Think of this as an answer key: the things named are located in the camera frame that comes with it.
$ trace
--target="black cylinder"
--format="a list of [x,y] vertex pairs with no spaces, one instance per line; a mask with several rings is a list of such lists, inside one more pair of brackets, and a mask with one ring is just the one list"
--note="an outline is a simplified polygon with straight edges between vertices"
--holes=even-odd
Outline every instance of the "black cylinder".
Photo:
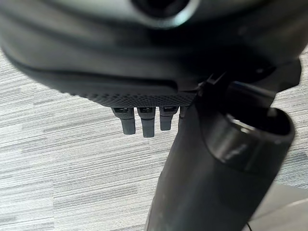
[[243,229],[295,136],[284,112],[255,110],[258,121],[250,113],[239,116],[202,104],[189,108],[159,178],[146,230]]

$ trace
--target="striped carpet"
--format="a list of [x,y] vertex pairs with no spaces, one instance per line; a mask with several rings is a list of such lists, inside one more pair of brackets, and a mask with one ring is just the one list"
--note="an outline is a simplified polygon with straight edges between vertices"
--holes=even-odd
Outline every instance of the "striped carpet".
[[[301,85],[280,93],[297,138],[277,181],[308,189],[308,51]],[[141,231],[177,129],[122,134],[109,108],[60,94],[0,53],[0,231]]]

